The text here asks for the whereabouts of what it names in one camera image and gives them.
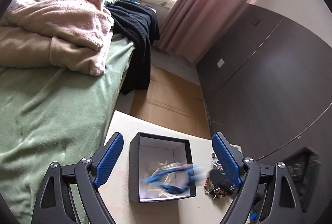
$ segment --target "light switch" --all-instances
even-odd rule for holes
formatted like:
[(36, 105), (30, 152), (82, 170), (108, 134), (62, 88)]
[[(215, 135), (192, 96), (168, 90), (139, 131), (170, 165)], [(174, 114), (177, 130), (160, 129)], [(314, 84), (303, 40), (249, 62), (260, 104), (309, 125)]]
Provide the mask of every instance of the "light switch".
[(220, 68), (224, 63), (225, 63), (225, 61), (221, 58), (221, 59), (217, 62), (217, 66), (218, 66), (218, 68)]

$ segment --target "beige blanket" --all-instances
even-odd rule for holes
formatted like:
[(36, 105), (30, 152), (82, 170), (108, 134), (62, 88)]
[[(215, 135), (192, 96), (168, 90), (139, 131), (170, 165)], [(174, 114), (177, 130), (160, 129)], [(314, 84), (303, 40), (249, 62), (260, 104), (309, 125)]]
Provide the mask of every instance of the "beige blanket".
[(0, 22), (0, 65), (103, 74), (114, 20), (102, 2), (13, 0)]
[(0, 65), (5, 67), (54, 65), (98, 76), (105, 71), (107, 52), (107, 46), (96, 52), (57, 37), (28, 32), (21, 27), (0, 27)]

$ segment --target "blue gripper pad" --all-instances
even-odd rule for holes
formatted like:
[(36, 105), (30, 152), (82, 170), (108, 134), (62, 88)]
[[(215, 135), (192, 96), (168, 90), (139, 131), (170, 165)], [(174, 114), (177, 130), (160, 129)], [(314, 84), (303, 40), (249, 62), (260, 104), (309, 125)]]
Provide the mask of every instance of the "blue gripper pad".
[(107, 182), (122, 149), (123, 136), (119, 133), (97, 166), (96, 178), (93, 181), (96, 188)]
[(212, 148), (226, 174), (227, 179), (239, 189), (242, 186), (242, 181), (239, 177), (239, 166), (236, 164), (231, 153), (217, 134), (212, 136)]

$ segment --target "gray floor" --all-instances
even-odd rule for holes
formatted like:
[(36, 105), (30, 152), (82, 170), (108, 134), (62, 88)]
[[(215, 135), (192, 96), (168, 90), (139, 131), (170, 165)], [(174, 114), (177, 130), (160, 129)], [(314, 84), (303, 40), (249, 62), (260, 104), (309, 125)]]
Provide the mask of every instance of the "gray floor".
[[(196, 85), (200, 84), (195, 65), (188, 62), (181, 56), (167, 53), (153, 46), (151, 48), (151, 64), (156, 65), (157, 67), (171, 72)], [(134, 90), (127, 95), (120, 93), (114, 110), (129, 114), (134, 96)]]

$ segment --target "silver bolt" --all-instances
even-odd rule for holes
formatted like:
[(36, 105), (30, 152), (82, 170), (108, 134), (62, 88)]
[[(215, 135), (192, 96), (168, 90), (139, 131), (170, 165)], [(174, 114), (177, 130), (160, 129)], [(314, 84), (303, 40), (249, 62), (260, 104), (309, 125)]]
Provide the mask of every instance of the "silver bolt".
[(246, 158), (244, 158), (244, 161), (245, 161), (246, 163), (253, 163), (253, 162), (254, 162), (254, 159), (251, 158), (251, 157), (246, 157)]
[(83, 163), (89, 163), (91, 161), (91, 158), (90, 157), (84, 157), (83, 159), (82, 159), (82, 162)]
[(286, 165), (283, 163), (283, 162), (278, 162), (278, 166), (279, 166), (279, 168), (285, 168), (286, 167)]
[(50, 167), (51, 167), (51, 169), (54, 169), (54, 168), (58, 167), (58, 163), (57, 162), (52, 162), (50, 164)]

